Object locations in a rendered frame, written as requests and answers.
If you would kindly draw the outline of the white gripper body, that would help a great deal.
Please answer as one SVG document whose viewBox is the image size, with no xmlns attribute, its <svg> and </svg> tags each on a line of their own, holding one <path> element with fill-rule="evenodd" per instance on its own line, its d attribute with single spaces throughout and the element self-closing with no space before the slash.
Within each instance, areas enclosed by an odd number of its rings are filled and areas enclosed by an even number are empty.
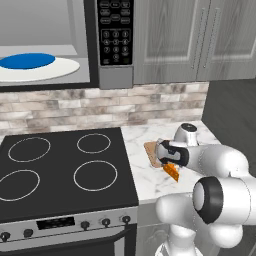
<svg viewBox="0 0 256 256">
<path fill-rule="evenodd" d="M 169 145 L 170 141 L 169 140 L 163 140 L 159 138 L 156 141 L 156 147 L 155 147 L 155 155 L 157 158 L 157 161 L 161 164 L 167 164 L 169 162 L 169 157 L 168 157 L 168 149 L 170 147 Z"/>
</svg>

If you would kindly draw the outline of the tan wooden cutting board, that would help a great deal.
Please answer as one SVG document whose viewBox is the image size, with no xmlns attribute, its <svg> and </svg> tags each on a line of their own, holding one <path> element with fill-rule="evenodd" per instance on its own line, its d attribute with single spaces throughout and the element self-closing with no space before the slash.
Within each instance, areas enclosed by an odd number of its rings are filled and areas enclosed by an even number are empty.
<svg viewBox="0 0 256 256">
<path fill-rule="evenodd" d="M 151 165 L 155 168 L 161 168 L 162 163 L 157 159 L 156 154 L 155 154 L 156 142 L 155 141 L 145 142 L 144 148 L 145 148 L 147 156 L 150 160 Z"/>
</svg>

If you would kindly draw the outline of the orange cheese wedge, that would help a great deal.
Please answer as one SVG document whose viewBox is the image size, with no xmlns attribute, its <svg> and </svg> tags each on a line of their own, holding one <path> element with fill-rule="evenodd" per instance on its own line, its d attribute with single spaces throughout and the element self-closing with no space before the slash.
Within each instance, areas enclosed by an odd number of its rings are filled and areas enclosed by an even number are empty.
<svg viewBox="0 0 256 256">
<path fill-rule="evenodd" d="M 179 180 L 179 167 L 173 163 L 163 165 L 164 171 L 171 176 L 175 181 Z"/>
</svg>

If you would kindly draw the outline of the black and grey microwave oven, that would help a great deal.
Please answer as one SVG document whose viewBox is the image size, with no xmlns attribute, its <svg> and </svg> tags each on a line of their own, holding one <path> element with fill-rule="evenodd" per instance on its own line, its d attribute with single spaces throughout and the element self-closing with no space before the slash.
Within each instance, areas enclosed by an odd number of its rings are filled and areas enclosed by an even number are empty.
<svg viewBox="0 0 256 256">
<path fill-rule="evenodd" d="M 71 74 L 0 82 L 0 92 L 133 86 L 134 0 L 0 0 L 0 60 L 46 53 L 77 61 Z"/>
</svg>

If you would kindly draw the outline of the grey base cupboard door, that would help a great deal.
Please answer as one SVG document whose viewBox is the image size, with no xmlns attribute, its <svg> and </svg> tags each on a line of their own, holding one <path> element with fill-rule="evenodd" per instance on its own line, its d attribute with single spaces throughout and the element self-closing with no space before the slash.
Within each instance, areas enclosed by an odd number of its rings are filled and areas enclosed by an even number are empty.
<svg viewBox="0 0 256 256">
<path fill-rule="evenodd" d="M 136 256 L 155 256 L 156 250 L 166 241 L 170 226 L 162 223 L 156 214 L 155 204 L 142 204 L 138 208 Z"/>
</svg>

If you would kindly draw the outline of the black glass hob stove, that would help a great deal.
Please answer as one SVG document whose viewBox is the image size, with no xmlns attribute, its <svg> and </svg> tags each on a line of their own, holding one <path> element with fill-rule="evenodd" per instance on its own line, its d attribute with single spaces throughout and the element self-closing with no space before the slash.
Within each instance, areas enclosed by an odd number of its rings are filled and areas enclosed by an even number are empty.
<svg viewBox="0 0 256 256">
<path fill-rule="evenodd" d="M 137 235 L 138 205 L 118 128 L 12 135 L 0 144 L 0 234 L 10 234 L 6 242 L 83 232 L 83 221 L 90 223 L 87 231 L 122 228 Z M 25 238 L 25 229 L 33 235 Z"/>
</svg>

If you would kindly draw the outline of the white round turntable plate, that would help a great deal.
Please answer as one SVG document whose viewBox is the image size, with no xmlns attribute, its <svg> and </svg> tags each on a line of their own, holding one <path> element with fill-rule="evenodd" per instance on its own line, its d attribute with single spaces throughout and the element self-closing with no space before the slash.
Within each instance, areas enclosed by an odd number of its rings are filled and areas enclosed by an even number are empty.
<svg viewBox="0 0 256 256">
<path fill-rule="evenodd" d="M 76 72 L 80 68 L 77 61 L 56 58 L 49 65 L 34 69 L 7 69 L 0 67 L 0 82 L 33 82 L 62 77 Z"/>
</svg>

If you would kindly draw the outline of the blue round plate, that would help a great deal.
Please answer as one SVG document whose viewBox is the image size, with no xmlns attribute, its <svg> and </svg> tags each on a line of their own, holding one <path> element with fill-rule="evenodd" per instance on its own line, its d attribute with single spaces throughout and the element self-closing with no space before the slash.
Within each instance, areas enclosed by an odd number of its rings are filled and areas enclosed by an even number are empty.
<svg viewBox="0 0 256 256">
<path fill-rule="evenodd" d="M 22 53 L 11 55 L 0 60 L 0 67 L 7 69 L 27 70 L 47 66 L 55 57 L 46 53 Z"/>
</svg>

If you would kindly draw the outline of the grey wall cupboard door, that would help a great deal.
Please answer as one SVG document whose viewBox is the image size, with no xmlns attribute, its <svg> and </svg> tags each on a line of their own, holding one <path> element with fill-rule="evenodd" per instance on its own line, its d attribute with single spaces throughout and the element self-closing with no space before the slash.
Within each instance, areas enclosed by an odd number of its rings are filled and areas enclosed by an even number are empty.
<svg viewBox="0 0 256 256">
<path fill-rule="evenodd" d="M 213 26 L 220 8 L 214 46 L 203 68 Z M 198 81 L 238 80 L 256 77 L 256 0 L 210 0 Z"/>
<path fill-rule="evenodd" d="M 134 82 L 196 80 L 210 0 L 135 0 Z M 201 9 L 203 29 L 192 69 Z"/>
</svg>

